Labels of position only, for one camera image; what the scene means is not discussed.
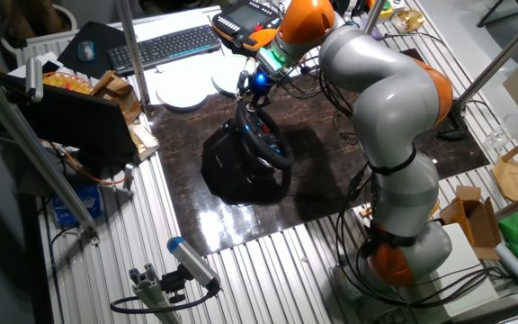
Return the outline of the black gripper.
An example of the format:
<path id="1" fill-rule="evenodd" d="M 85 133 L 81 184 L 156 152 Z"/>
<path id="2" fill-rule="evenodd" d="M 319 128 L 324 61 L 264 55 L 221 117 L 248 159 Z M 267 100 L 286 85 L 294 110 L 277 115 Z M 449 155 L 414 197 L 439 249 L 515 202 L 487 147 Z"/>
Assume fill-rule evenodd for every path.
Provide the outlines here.
<path id="1" fill-rule="evenodd" d="M 251 101 L 245 101 L 245 111 L 248 115 L 255 115 L 258 120 L 263 120 L 263 117 L 266 115 L 264 107 L 268 106 L 269 102 L 258 102 L 261 98 L 268 96 L 274 85 L 275 81 L 261 69 L 253 73 L 246 70 L 240 73 L 240 95 L 242 97 L 250 96 L 252 102 L 257 103 L 254 106 Z"/>

